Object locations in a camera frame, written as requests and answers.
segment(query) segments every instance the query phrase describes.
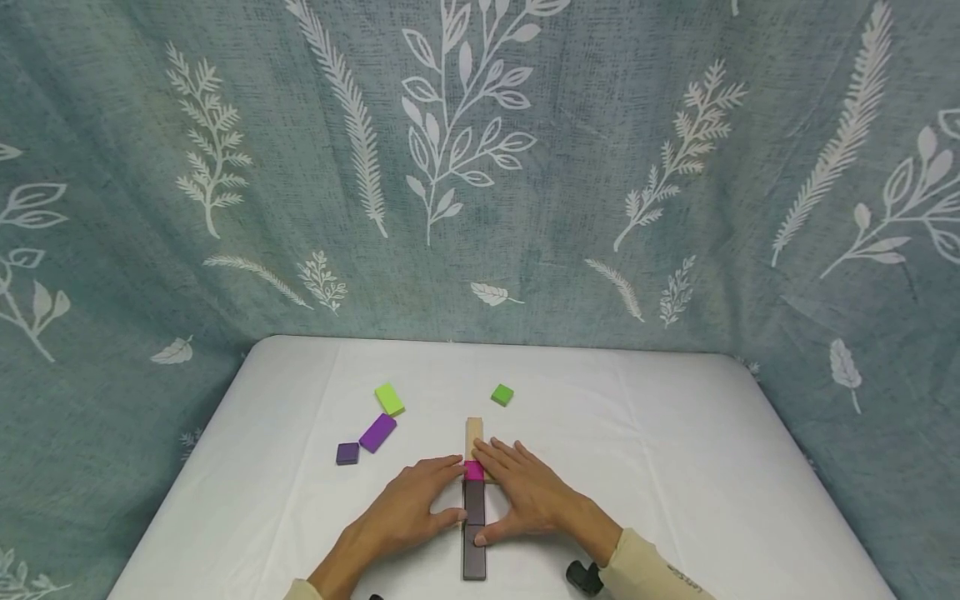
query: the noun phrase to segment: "small purple block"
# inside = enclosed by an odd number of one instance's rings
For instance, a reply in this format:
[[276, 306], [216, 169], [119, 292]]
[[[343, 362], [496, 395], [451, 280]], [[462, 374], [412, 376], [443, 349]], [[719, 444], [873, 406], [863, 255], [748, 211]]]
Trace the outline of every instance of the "small purple block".
[[350, 442], [337, 446], [337, 465], [356, 465], [360, 462], [360, 444]]
[[380, 445], [383, 444], [383, 441], [387, 439], [387, 436], [390, 435], [394, 428], [396, 428], [394, 418], [386, 413], [380, 413], [380, 416], [376, 418], [373, 425], [367, 430], [367, 433], [363, 434], [360, 438], [360, 445], [365, 447], [370, 454], [373, 454]]

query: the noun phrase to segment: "green cube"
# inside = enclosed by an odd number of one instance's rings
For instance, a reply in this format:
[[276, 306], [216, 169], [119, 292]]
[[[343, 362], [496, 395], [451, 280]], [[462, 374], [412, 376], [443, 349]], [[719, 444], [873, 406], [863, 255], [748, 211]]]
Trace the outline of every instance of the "green cube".
[[493, 395], [490, 396], [490, 399], [500, 406], [506, 406], [510, 403], [510, 398], [512, 397], [514, 397], [514, 391], [501, 383], [493, 390]]
[[394, 386], [389, 383], [383, 384], [377, 388], [374, 393], [376, 394], [376, 399], [380, 401], [380, 406], [383, 407], [383, 412], [391, 417], [396, 417], [405, 410], [403, 408], [403, 402], [400, 401], [400, 396], [396, 395]]

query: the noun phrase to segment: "left hand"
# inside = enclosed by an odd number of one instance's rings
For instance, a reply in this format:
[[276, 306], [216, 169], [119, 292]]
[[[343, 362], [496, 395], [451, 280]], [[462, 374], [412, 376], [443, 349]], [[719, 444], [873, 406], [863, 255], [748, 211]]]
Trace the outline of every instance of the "left hand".
[[461, 508], [430, 513], [440, 492], [466, 471], [462, 459], [458, 454], [424, 459], [405, 467], [387, 484], [307, 579], [324, 600], [348, 600], [371, 563], [420, 545], [467, 519]]

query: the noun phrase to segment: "magenta block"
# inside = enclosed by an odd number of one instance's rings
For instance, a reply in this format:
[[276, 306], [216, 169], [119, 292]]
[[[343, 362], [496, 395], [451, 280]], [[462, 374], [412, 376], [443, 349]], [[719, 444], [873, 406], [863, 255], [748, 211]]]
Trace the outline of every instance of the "magenta block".
[[395, 428], [396, 421], [393, 417], [386, 413], [380, 413], [367, 433], [360, 438], [360, 445], [365, 447], [370, 454], [373, 454]]
[[464, 479], [467, 481], [483, 481], [483, 466], [480, 465], [480, 461], [464, 461], [464, 466], [467, 468]]

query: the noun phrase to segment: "fabric backdrop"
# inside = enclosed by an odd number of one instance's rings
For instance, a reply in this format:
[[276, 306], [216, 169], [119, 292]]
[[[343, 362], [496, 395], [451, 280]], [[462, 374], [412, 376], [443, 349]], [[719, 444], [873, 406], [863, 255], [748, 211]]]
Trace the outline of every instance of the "fabric backdrop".
[[957, 31], [951, 0], [0, 2], [0, 600], [105, 597], [279, 333], [740, 357], [895, 593], [955, 597]]

